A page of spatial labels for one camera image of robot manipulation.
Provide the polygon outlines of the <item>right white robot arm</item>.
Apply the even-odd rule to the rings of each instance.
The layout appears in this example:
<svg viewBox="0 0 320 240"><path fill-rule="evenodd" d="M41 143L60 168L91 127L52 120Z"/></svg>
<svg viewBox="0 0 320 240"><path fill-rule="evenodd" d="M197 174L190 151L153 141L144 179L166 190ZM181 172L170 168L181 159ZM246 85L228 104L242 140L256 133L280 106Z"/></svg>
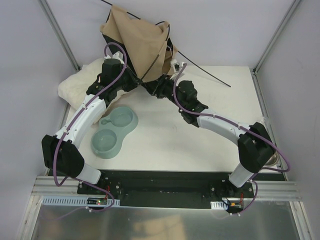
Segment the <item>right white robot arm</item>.
<svg viewBox="0 0 320 240"><path fill-rule="evenodd" d="M241 194L243 185L274 156L276 151L263 124L241 124L217 116L198 100L198 92L192 81L183 80L176 84L163 75L155 81L143 84L143 87L150 95L158 99L167 98L178 106L180 114L188 124L210 130L238 147L239 164L225 184L228 196L234 198Z"/></svg>

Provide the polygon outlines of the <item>beige pet tent fabric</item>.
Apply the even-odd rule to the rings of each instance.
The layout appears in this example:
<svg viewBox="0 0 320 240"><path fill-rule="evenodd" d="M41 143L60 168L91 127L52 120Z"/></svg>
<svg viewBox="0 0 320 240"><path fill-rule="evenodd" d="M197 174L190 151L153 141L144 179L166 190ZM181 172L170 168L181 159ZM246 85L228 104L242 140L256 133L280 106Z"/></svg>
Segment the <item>beige pet tent fabric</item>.
<svg viewBox="0 0 320 240"><path fill-rule="evenodd" d="M100 32L107 43L117 43L125 50L127 65L139 79L142 45L146 37L150 35L148 29L151 28L151 25L155 24L144 19L131 18L125 9L114 5L109 12L106 23L100 26ZM173 45L170 34L166 50L170 57L170 71L164 75L172 76L175 72L171 68L170 61L175 59L178 49Z"/></svg>

